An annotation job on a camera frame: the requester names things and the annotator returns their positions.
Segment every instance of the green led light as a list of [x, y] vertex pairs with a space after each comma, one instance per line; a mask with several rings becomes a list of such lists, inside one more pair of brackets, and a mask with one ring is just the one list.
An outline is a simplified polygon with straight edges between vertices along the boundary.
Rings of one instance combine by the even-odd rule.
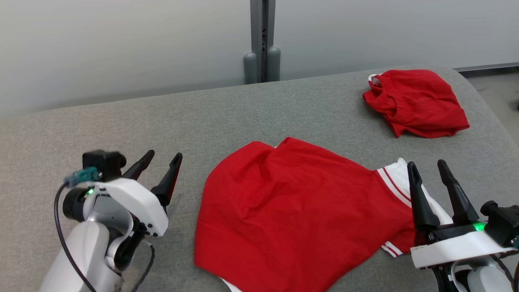
[[476, 231], [483, 231], [485, 230], [485, 222], [476, 222], [473, 224], [474, 228], [476, 228]]

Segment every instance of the gray fabric surface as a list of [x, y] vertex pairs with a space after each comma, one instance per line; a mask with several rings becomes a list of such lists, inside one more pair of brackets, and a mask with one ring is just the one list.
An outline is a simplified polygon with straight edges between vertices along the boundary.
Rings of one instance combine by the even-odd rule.
[[[59, 241], [52, 205], [63, 177], [81, 168], [93, 149], [118, 150], [131, 165], [148, 149], [155, 159], [139, 180], [158, 183], [176, 152], [184, 154], [170, 228], [152, 238], [155, 264], [140, 291], [227, 291], [193, 265], [193, 242], [203, 185], [223, 158], [252, 140], [277, 145], [287, 136], [376, 169], [402, 157], [415, 161], [430, 194], [447, 210], [436, 161], [445, 159], [476, 209], [493, 199], [517, 202], [519, 149], [475, 89], [451, 69], [431, 68], [449, 82], [471, 127], [451, 138], [394, 137], [362, 93], [367, 77], [384, 70], [211, 89], [39, 112], [0, 123], [0, 290], [35, 291]], [[68, 234], [75, 222], [63, 219]], [[126, 275], [129, 290], [145, 268], [140, 247]], [[437, 291], [430, 271], [410, 256], [380, 250], [330, 291]]]

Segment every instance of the white wall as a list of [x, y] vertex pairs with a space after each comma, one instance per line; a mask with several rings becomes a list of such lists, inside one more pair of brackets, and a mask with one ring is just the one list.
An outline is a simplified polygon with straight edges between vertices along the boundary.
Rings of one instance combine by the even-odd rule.
[[3, 0], [0, 116], [243, 84], [241, 0]]
[[517, 0], [277, 0], [281, 79], [519, 62]]

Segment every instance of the garment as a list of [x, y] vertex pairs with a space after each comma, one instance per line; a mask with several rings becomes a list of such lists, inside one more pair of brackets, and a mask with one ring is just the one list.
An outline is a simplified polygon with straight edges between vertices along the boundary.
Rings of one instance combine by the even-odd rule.
[[389, 70], [370, 75], [362, 97], [387, 120], [395, 135], [452, 136], [469, 128], [450, 85], [429, 70]]
[[409, 252], [409, 198], [403, 159], [368, 170], [294, 138], [277, 148], [252, 142], [207, 178], [195, 265], [243, 292], [326, 291], [380, 247]]

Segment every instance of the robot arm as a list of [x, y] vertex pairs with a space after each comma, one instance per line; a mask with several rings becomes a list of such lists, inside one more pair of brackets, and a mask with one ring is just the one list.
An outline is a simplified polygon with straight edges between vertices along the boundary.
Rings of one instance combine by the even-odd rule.
[[[83, 170], [65, 179], [72, 189], [63, 201], [65, 216], [79, 224], [66, 241], [60, 237], [63, 248], [40, 291], [90, 291], [72, 261], [95, 291], [120, 291], [121, 273], [131, 263], [140, 242], [147, 235], [163, 236], [168, 228], [166, 206], [171, 201], [182, 155], [175, 156], [160, 184], [149, 191], [136, 179], [153, 156], [154, 151], [148, 151], [122, 175], [120, 168], [126, 164], [126, 158], [119, 152], [97, 150], [83, 154]], [[81, 182], [87, 187], [76, 187]], [[61, 234], [59, 218], [57, 227]], [[154, 257], [151, 248], [148, 268]]]
[[[443, 160], [438, 161], [443, 184], [447, 187], [454, 215], [453, 223], [440, 225], [421, 188], [416, 165], [409, 162], [407, 171], [416, 229], [411, 257], [416, 268], [434, 272], [440, 292], [512, 292], [510, 281], [496, 267], [504, 265], [494, 254], [510, 253], [519, 247], [519, 206], [498, 208], [489, 201], [481, 208], [488, 223], [479, 221], [467, 195]], [[469, 265], [471, 270], [456, 271]]]

